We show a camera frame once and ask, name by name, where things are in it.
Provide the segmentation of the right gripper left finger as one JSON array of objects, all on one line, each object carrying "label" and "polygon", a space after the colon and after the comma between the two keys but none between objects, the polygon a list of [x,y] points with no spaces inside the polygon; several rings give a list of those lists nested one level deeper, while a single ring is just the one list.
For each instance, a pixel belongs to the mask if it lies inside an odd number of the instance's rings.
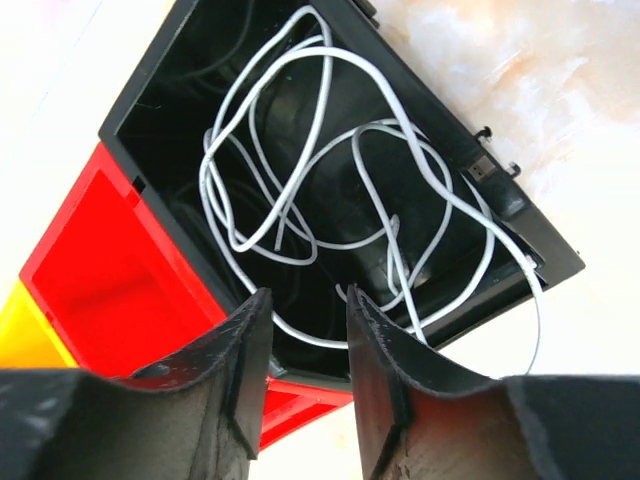
[{"label": "right gripper left finger", "polygon": [[5,479],[244,479],[259,451],[272,296],[129,377],[1,373]]}]

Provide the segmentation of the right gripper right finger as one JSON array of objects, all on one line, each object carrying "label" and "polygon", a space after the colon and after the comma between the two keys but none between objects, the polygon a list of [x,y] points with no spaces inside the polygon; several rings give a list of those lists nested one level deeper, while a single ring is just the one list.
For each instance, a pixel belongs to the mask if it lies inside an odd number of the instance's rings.
[{"label": "right gripper right finger", "polygon": [[411,337],[359,288],[350,373],[367,479],[635,479],[639,380],[491,379]]}]

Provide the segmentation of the red plastic bin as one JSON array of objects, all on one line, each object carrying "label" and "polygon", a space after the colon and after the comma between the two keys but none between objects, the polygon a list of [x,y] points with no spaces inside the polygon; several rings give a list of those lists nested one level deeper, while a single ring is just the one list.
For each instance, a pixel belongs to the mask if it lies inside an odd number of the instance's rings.
[{"label": "red plastic bin", "polygon": [[[197,193],[198,141],[100,142],[19,277],[76,364],[129,376],[220,323],[250,294],[221,258]],[[322,265],[238,259],[294,328],[345,338]],[[346,351],[274,327],[262,449],[352,401]]]}]

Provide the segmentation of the yellow plastic bin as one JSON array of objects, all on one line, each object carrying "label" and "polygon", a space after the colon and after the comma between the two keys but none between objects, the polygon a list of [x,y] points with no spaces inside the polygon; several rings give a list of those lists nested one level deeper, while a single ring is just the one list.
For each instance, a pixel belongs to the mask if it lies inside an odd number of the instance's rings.
[{"label": "yellow plastic bin", "polygon": [[78,363],[21,280],[1,310],[1,368],[76,368]]}]

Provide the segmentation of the black plastic bin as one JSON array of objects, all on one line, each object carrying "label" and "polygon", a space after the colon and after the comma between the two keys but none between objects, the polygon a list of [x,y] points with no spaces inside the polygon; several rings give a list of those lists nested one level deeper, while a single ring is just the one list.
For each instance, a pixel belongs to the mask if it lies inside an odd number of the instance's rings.
[{"label": "black plastic bin", "polygon": [[[197,193],[231,272],[255,253],[327,269],[345,338],[350,286],[438,348],[583,262],[382,38],[365,1],[178,1],[99,133],[105,146],[198,141]],[[346,379],[351,380],[349,360]]]}]

